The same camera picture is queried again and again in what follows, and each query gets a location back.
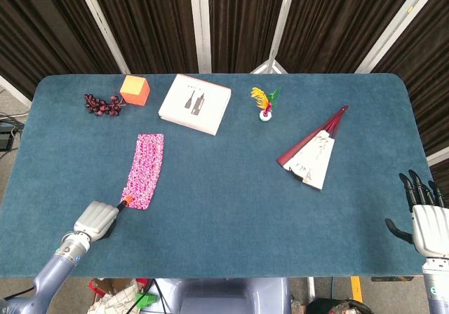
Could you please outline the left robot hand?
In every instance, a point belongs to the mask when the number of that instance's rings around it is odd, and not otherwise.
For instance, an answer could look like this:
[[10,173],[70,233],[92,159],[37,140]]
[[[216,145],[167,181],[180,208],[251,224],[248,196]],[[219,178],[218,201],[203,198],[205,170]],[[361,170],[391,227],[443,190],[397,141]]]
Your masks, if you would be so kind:
[[117,206],[113,206],[94,200],[76,220],[74,231],[84,233],[91,242],[100,240],[116,221],[117,215],[128,207],[131,201],[131,197],[126,197]]

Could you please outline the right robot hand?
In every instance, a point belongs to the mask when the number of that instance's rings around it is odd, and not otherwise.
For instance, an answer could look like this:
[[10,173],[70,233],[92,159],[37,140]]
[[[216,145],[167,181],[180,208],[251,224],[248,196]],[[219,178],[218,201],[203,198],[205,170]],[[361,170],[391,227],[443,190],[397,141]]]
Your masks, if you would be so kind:
[[449,205],[435,182],[424,184],[414,170],[408,173],[398,176],[406,192],[413,232],[400,230],[391,219],[385,219],[385,224],[390,233],[413,245],[423,257],[449,259]]

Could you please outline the pink knitted cloth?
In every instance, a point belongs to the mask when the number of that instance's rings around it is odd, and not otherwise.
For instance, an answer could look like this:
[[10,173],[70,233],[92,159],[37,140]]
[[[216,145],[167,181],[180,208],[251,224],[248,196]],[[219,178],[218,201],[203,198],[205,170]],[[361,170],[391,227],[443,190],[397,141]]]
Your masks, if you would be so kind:
[[121,200],[126,206],[146,210],[156,190],[163,163],[163,134],[138,135],[133,163]]

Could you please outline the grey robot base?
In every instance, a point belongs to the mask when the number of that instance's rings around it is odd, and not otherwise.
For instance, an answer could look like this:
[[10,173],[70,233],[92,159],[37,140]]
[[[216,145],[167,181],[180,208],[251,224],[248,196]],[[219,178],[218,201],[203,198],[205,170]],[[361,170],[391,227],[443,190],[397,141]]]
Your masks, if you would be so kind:
[[156,314],[291,314],[287,278],[157,278]]

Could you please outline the white checked cloth bag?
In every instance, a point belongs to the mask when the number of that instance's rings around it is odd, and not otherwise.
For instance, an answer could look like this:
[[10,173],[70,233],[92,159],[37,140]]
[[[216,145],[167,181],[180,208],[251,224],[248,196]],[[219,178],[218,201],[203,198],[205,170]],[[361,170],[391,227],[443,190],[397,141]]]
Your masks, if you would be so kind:
[[132,306],[148,284],[144,278],[93,278],[89,287],[94,300],[86,314],[140,314],[138,306]]

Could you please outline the green plastic toy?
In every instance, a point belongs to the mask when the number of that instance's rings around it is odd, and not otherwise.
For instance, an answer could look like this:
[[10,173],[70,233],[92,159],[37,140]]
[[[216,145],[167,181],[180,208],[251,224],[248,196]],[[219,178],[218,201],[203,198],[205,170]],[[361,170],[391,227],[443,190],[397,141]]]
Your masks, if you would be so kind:
[[135,300],[137,301],[138,308],[146,308],[158,301],[158,296],[155,294],[143,294],[137,293]]

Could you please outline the dark red grape bunch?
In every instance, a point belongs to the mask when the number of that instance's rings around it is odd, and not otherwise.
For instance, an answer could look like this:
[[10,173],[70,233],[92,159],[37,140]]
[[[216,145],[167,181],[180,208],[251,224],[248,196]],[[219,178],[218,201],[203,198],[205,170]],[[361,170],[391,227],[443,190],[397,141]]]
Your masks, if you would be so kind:
[[126,106],[124,99],[117,95],[112,95],[109,101],[102,100],[88,93],[84,94],[83,98],[87,112],[96,116],[119,116],[121,110]]

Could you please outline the black electronic box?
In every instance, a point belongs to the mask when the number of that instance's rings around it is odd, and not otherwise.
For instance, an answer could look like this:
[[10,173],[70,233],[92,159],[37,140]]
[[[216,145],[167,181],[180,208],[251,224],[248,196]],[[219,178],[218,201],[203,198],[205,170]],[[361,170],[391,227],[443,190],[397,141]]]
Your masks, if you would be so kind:
[[0,122],[0,151],[8,151],[14,142],[15,127],[9,123]]

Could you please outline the blue felt table mat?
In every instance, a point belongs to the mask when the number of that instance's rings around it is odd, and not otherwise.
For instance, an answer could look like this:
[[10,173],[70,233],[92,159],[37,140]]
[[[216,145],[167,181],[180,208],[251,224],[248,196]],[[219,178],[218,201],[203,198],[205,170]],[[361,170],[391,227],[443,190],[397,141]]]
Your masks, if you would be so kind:
[[[47,76],[36,87],[0,207],[0,278],[35,276],[93,200],[116,205],[138,135],[164,136],[145,211],[126,209],[74,274],[86,277],[414,275],[423,257],[385,219],[411,231],[400,173],[431,173],[408,91],[395,74],[206,74],[232,90],[215,136],[161,120],[173,75],[149,75],[143,107],[86,111],[123,76]],[[280,88],[268,122],[250,96]],[[344,105],[323,188],[276,159]]]

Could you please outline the orange cube block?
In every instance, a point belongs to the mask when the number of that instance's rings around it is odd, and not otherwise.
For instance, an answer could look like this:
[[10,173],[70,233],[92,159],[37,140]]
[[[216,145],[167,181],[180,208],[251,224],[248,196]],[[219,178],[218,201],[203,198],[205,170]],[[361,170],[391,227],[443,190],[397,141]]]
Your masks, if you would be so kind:
[[126,75],[119,92],[126,103],[144,106],[150,94],[150,86],[144,77]]

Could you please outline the red ribbed paper folding fan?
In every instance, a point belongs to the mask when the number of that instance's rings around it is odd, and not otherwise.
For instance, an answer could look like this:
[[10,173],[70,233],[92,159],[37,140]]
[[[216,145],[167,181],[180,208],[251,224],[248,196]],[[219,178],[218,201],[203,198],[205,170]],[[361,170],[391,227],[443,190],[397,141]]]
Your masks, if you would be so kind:
[[324,124],[280,155],[276,162],[303,184],[320,191],[326,178],[340,121],[348,108],[344,105]]

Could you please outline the white book with bottle print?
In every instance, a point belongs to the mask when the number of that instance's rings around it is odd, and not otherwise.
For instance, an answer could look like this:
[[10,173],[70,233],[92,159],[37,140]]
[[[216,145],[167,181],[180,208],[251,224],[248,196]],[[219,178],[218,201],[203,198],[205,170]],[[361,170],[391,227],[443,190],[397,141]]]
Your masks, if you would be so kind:
[[159,109],[163,120],[215,136],[232,90],[198,78],[177,74]]

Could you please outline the colourful feather shuttlecock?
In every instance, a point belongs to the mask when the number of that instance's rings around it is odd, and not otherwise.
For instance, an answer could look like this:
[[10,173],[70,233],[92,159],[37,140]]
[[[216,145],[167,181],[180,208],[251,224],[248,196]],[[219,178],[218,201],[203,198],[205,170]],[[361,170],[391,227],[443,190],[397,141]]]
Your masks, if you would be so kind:
[[274,92],[266,94],[262,89],[253,87],[250,96],[256,101],[256,105],[260,108],[259,119],[262,122],[268,122],[272,118],[272,109],[277,105],[280,88]]

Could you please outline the white metal stand base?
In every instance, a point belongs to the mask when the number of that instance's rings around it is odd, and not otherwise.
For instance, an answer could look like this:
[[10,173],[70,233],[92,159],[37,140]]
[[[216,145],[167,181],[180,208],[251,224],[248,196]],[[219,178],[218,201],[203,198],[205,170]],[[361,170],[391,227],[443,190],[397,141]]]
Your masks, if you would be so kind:
[[279,62],[273,60],[270,62],[266,60],[259,66],[257,66],[251,72],[252,74],[287,74],[288,72],[281,66]]

